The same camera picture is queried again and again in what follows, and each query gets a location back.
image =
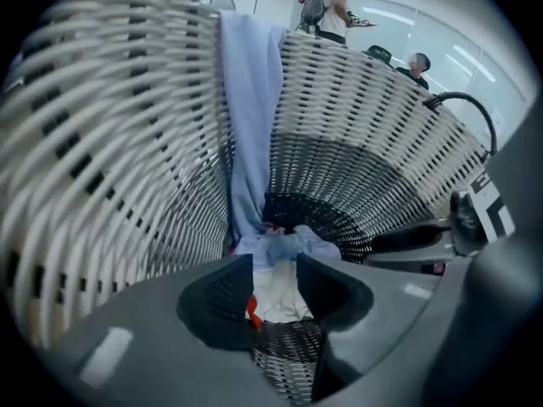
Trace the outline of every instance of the white t-shirt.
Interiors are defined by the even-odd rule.
[[[345,37],[348,30],[347,26],[339,15],[336,14],[336,11],[332,7],[332,0],[324,0],[324,6],[327,8],[327,11],[319,22],[321,30]]]

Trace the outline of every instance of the person wearing cap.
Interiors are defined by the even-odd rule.
[[[407,75],[410,79],[415,81],[418,85],[424,87],[428,90],[428,82],[423,79],[423,72],[426,72],[430,69],[430,59],[428,56],[423,53],[415,53],[413,57],[409,60],[409,70],[405,68],[396,68],[398,72],[401,72],[403,75]]]
[[[350,27],[373,26],[367,20],[353,24],[353,19],[348,14],[347,0],[324,0],[324,6],[327,10],[315,29],[315,34],[319,37],[345,44],[345,36]]]

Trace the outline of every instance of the black pants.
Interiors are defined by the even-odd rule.
[[[316,25],[315,26],[315,34],[319,37],[323,37],[324,39],[329,39],[330,41],[337,42],[338,44],[345,45],[345,38],[336,35],[335,33],[331,33],[329,31],[322,31],[321,28]]]

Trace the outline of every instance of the black hair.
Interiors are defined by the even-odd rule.
[[[432,62],[430,62],[430,59],[428,59],[428,56],[424,53],[417,53],[417,56],[420,56],[424,59],[424,64],[426,65],[426,69],[423,72],[426,72],[430,69],[432,66]]]

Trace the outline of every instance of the person in black shirt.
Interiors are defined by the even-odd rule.
[[[409,70],[405,68],[396,68],[396,70],[428,90],[428,82],[423,79],[423,72],[429,70],[430,65],[430,59],[426,54],[416,53],[409,62]]]

